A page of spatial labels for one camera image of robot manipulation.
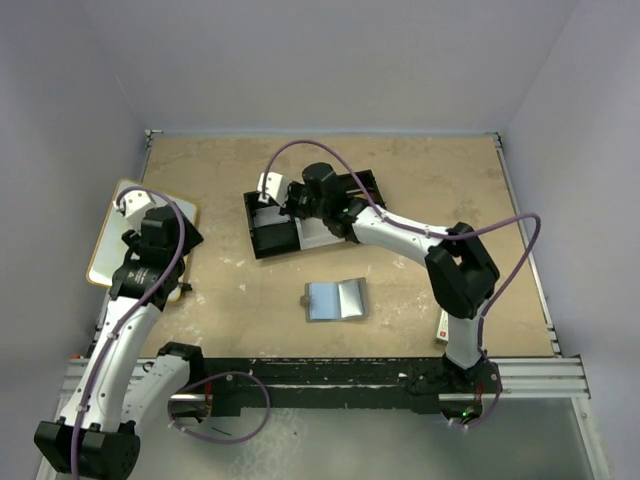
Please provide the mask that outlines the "three-compartment card tray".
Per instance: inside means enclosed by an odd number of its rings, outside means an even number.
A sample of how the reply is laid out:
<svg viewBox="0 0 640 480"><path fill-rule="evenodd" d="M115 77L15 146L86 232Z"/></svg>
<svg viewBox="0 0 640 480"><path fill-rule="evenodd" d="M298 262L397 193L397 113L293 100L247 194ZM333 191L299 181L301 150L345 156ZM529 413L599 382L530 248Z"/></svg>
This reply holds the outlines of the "three-compartment card tray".
<svg viewBox="0 0 640 480"><path fill-rule="evenodd" d="M375 175L370 169L357 171L353 175L336 174L349 196L361 198L366 203L368 199L372 199L378 206L386 206ZM274 202L260 203L257 187L254 192L244 194L244 203L249 236L254 256L258 260L354 240L335 237L319 219L299 219L286 214L285 205L280 207ZM279 207L281 213L289 215L291 220L284 224L256 228L253 222L254 213L257 209L267 206Z"/></svg>

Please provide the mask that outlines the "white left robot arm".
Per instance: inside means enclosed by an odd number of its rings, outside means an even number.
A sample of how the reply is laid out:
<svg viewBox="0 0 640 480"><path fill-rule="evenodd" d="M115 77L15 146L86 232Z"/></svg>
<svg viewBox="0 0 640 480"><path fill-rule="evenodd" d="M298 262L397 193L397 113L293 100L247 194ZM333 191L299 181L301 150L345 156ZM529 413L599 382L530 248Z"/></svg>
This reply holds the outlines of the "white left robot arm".
<svg viewBox="0 0 640 480"><path fill-rule="evenodd" d="M149 374L129 384L139 354L203 238L169 202L146 204L121 240L103 328L83 376L55 421L42 421L34 443L58 473L76 479L126 479L137 462L145 423L177 389L194 392L206 378L200 348L168 343Z"/></svg>

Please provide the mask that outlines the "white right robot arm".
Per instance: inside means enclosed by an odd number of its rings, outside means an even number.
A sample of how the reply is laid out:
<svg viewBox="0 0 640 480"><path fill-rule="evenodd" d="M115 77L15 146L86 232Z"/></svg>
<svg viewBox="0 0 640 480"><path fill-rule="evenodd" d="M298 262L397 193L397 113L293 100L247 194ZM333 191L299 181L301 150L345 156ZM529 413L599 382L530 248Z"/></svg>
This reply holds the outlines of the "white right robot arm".
<svg viewBox="0 0 640 480"><path fill-rule="evenodd" d="M467 391L479 381L481 317L500 273L469 225L434 227L394 215L369 193L348 194L333 167L324 162L306 167L301 183L277 181L271 174L269 186L283 212L319 219L337 238L377 246L424 266L434 298L448 314L446 383Z"/></svg>

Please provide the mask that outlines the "small white red box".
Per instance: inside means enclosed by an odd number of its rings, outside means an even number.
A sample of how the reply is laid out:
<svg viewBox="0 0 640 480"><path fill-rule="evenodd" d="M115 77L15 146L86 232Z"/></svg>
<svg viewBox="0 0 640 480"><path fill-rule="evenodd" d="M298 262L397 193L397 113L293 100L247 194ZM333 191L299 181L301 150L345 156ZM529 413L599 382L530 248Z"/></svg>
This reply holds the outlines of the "small white red box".
<svg viewBox="0 0 640 480"><path fill-rule="evenodd" d="M435 341L447 344L449 342L449 315L445 310L440 311L440 316L437 322L437 328L435 332Z"/></svg>

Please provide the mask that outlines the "grey card holder wallet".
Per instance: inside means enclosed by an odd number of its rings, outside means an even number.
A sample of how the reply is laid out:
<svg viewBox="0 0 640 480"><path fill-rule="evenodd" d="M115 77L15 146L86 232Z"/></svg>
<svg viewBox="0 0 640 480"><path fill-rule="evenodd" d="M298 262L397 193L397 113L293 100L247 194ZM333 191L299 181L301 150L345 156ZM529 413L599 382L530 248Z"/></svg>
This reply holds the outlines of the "grey card holder wallet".
<svg viewBox="0 0 640 480"><path fill-rule="evenodd" d="M364 320L370 313L366 278L306 283L300 305L307 323Z"/></svg>

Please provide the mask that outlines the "aluminium frame rail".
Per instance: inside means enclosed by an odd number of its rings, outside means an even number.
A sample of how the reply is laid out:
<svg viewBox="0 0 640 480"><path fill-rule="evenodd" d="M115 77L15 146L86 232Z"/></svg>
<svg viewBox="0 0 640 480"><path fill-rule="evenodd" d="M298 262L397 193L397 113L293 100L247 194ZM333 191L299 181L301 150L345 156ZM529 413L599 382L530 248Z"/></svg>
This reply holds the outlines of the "aluminium frame rail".
<svg viewBox="0 0 640 480"><path fill-rule="evenodd" d="M134 385L144 377L153 361L139 359L129 384ZM498 358L494 362L498 365L506 398L591 398L580 358ZM63 404L73 395L87 365L86 358L69 360L59 393Z"/></svg>

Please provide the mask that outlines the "wood-framed whiteboard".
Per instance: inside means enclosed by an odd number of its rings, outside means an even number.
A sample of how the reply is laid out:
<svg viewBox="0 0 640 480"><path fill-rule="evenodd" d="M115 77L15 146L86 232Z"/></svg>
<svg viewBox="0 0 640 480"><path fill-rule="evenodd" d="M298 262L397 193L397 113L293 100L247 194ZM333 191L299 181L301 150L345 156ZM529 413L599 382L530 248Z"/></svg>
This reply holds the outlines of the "wood-framed whiteboard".
<svg viewBox="0 0 640 480"><path fill-rule="evenodd" d="M111 287L112 275L123 263L127 250L127 246L121 240L121 236L125 231L129 230L130 227L121 213L116 211L114 201L118 194L125 188L140 185L140 182L126 178L117 183L87 269L86 278L89 283L100 285L107 289ZM166 191L162 193L176 203L194 226L198 225L199 208L196 203L183 196L171 195ZM168 301L177 301L182 296L182 293L180 287L174 289L169 295Z"/></svg>

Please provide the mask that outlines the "silver card in tray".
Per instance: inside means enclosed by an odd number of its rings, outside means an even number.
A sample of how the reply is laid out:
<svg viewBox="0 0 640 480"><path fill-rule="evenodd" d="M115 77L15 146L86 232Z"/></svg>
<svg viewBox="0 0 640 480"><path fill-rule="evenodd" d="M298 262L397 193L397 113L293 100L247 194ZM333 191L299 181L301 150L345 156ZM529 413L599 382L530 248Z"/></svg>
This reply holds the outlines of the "silver card in tray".
<svg viewBox="0 0 640 480"><path fill-rule="evenodd" d="M290 216L282 214L280 208L277 206L267 206L257 209L253 216L253 222L256 228L284 224L290 220Z"/></svg>

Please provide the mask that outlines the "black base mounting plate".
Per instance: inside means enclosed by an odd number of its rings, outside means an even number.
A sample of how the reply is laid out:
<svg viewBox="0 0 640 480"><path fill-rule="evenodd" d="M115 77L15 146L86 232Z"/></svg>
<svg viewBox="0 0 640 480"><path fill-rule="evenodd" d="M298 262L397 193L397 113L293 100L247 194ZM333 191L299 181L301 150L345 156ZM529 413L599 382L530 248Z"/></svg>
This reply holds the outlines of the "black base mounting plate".
<svg viewBox="0 0 640 480"><path fill-rule="evenodd" d="M409 410L479 417L502 392L498 366L463 370L443 357L206 358L180 393L209 400L214 417L244 408Z"/></svg>

